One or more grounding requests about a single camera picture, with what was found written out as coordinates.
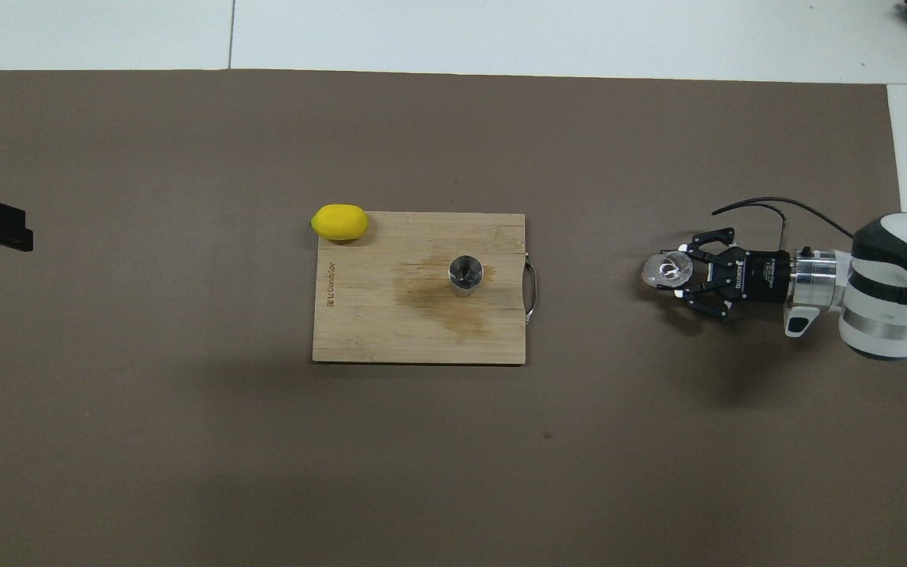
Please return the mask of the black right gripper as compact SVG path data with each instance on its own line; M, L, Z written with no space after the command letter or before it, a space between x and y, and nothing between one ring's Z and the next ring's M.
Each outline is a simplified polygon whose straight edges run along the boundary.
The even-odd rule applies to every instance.
M733 228L696 233L685 244L692 261L706 265L734 265L728 300L718 287L678 288L678 298L692 311L720 320L730 315L733 302L784 304L790 295L792 260L785 250L738 249Z

